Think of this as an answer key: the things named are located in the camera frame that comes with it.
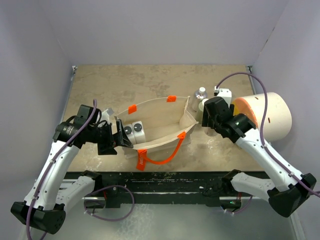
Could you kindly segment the white bottle black cap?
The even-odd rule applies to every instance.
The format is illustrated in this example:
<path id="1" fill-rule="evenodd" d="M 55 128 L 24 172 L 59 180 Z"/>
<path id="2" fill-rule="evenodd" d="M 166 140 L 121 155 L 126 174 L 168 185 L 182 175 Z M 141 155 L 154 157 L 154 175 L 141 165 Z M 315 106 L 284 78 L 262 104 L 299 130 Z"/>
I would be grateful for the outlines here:
<path id="1" fill-rule="evenodd" d="M 126 136 L 128 137 L 128 139 L 130 140 L 130 142 L 131 142 L 133 145 L 135 145 L 135 144 L 136 144 L 136 139 L 135 139 L 135 136 L 134 136 L 132 124 L 126 124 L 126 125 L 124 126 L 124 131 L 125 131 L 125 134 L 126 134 Z"/>
<path id="2" fill-rule="evenodd" d="M 142 121 L 133 122 L 132 130 L 137 144 L 142 144 L 146 142 L 146 135 Z"/>

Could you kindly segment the cream jar round lid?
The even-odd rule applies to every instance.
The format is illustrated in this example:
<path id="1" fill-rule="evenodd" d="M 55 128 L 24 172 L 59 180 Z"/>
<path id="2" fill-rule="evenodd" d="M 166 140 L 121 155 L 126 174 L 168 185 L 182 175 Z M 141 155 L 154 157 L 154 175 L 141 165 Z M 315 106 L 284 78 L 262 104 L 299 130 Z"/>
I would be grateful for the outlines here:
<path id="1" fill-rule="evenodd" d="M 219 135 L 219 133 L 216 132 L 216 130 L 214 128 L 211 128 L 211 127 L 205 127 L 204 128 L 204 133 L 209 137 L 215 137 L 215 136 Z"/>

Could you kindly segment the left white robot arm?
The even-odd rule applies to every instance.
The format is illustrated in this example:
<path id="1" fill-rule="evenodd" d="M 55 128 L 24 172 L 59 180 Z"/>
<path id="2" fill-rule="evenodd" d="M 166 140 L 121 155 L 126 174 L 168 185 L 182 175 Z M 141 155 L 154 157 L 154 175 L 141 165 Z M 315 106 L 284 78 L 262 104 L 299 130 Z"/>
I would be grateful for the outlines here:
<path id="1" fill-rule="evenodd" d="M 26 226 L 47 234 L 56 234 L 67 212 L 85 196 L 98 196 L 103 191 L 102 175 L 86 170 L 78 179 L 61 189 L 73 159 L 86 143 L 97 145 L 99 155 L 116 155 L 116 147 L 133 148 L 122 121 L 116 120 L 116 133 L 111 123 L 102 119 L 102 112 L 93 106 L 81 105 L 76 115 L 61 122 L 55 129 L 48 158 L 32 189 L 23 201 L 15 201 L 11 213 Z"/>

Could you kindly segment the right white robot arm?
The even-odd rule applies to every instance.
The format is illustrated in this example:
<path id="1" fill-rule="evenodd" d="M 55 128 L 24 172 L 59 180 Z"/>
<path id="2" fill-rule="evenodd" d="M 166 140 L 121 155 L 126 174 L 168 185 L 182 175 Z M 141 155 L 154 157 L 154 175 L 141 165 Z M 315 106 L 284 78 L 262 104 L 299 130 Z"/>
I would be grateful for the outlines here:
<path id="1" fill-rule="evenodd" d="M 228 196 L 247 193 L 269 203 L 280 216 L 288 218 L 313 193 L 316 178 L 290 165 L 263 137 L 256 125 L 244 114 L 233 114 L 219 96 L 204 103 L 202 126 L 215 130 L 245 150 L 264 169 L 267 179 L 232 170 L 222 179 Z"/>

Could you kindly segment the beige canvas tote bag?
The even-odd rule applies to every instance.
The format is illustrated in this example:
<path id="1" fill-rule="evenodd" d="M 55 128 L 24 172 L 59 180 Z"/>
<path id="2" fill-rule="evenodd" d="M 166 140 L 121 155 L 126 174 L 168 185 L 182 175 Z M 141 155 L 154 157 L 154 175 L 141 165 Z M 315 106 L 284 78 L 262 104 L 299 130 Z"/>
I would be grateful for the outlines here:
<path id="1" fill-rule="evenodd" d="M 182 145 L 191 143 L 191 133 L 197 121 L 188 112 L 189 97 L 169 95 L 129 106 L 114 118 L 125 127 L 140 124 L 142 129 L 131 130 L 133 148 L 123 147 L 127 159 L 137 157 L 136 169 L 144 171 L 146 164 L 165 165 L 174 159 Z M 152 152 L 173 148 L 162 160 L 149 157 Z"/>

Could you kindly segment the clear bottle white cap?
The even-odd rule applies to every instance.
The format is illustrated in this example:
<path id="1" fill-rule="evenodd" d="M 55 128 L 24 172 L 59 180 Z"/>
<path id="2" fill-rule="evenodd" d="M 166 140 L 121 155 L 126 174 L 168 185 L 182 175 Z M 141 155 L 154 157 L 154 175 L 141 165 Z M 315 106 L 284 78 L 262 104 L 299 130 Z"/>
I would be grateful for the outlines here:
<path id="1" fill-rule="evenodd" d="M 191 108 L 193 111 L 198 109 L 199 103 L 202 102 L 203 99 L 208 97 L 208 93 L 205 87 L 200 87 L 198 90 L 194 92 L 191 98 Z"/>

